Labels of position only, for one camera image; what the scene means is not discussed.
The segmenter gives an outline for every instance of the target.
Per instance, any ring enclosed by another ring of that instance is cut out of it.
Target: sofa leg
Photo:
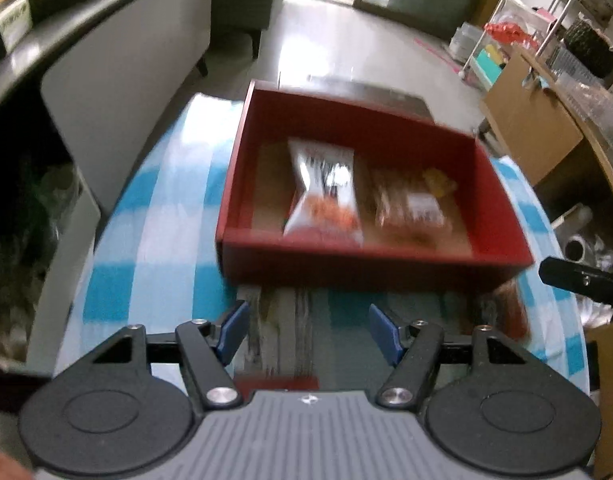
[[[208,75],[208,67],[206,66],[206,60],[204,56],[202,56],[198,62],[195,64],[195,67],[199,70],[200,75],[202,77],[206,77]]]
[[[253,59],[258,59],[260,55],[260,40],[262,39],[261,30],[248,30],[249,36],[251,36],[251,44],[253,45]]]

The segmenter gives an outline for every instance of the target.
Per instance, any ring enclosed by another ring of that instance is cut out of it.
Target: open red cardboard box
[[[284,238],[296,192],[287,139],[355,150],[364,243]],[[438,168],[458,183],[440,205],[453,234],[437,243],[394,240],[375,225],[372,168]],[[231,283],[356,290],[486,292],[533,263],[522,228],[480,143],[400,112],[253,82],[235,139],[216,231]]]

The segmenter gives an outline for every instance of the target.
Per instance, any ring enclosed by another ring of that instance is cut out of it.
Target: blue and white tablecloth
[[[222,280],[214,237],[241,110],[241,102],[196,95],[144,161],[82,275],[57,371],[126,324],[144,324],[150,333],[171,332],[192,318],[216,319],[234,301],[237,290]],[[494,165],[535,261],[561,256],[519,168],[509,158]],[[542,284],[537,267],[523,272],[519,284],[531,329],[529,351],[589,392],[575,298]],[[450,325],[451,311],[459,303],[451,294],[339,290],[318,290],[314,298],[330,310],[331,323],[341,325],[352,312],[366,313],[371,303],[395,310],[413,304],[417,317]]]

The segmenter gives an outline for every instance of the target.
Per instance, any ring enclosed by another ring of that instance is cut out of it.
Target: gray gripper base
[[[56,478],[46,472],[38,480]],[[364,392],[257,392],[212,412],[181,452],[139,480],[475,480],[432,443],[417,418],[373,406]],[[563,480],[583,480],[573,471]]]

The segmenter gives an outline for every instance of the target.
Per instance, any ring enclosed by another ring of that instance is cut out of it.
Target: snack bag
[[[353,150],[323,142],[288,140],[302,195],[284,235],[317,234],[322,240],[362,243],[353,187]]]
[[[453,188],[451,181],[439,179],[434,191],[442,196]],[[399,237],[437,238],[450,234],[453,227],[445,216],[437,196],[427,185],[429,173],[423,176],[376,171],[373,174],[376,199],[376,224],[388,234]]]

